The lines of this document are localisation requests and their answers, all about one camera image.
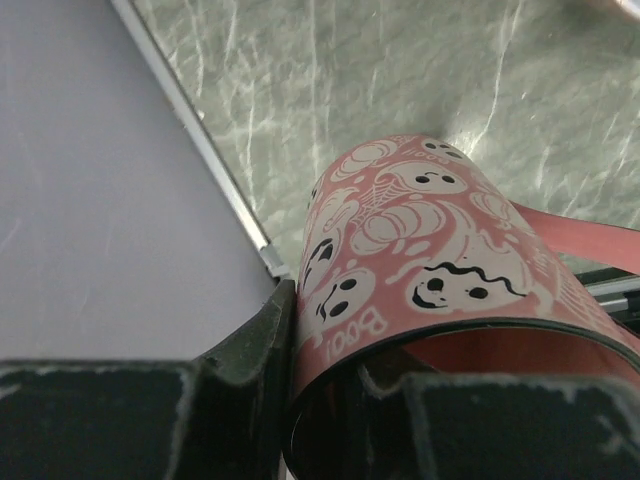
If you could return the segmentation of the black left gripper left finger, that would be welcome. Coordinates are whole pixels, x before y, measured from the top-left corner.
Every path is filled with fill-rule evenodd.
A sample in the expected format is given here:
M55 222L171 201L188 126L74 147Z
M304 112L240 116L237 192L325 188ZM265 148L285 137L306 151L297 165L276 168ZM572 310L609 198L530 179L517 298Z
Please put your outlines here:
M187 361L1 365L5 479L281 479L295 284Z

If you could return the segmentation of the pink patterned mug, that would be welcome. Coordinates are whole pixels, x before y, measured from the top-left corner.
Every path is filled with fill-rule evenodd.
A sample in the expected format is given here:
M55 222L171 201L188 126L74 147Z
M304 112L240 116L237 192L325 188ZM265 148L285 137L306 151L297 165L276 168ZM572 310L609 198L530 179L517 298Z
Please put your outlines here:
M299 269L284 456L300 479L362 479L376 451L351 380L410 372L611 376L639 382L639 337L562 262L637 273L635 230L510 202L424 135L359 145L319 178Z

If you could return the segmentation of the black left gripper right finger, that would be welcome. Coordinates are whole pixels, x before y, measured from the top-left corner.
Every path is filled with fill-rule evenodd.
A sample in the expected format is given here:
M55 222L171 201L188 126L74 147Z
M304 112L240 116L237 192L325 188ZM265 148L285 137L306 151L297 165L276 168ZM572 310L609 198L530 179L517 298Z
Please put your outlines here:
M636 479L639 392L604 376L358 370L360 479Z

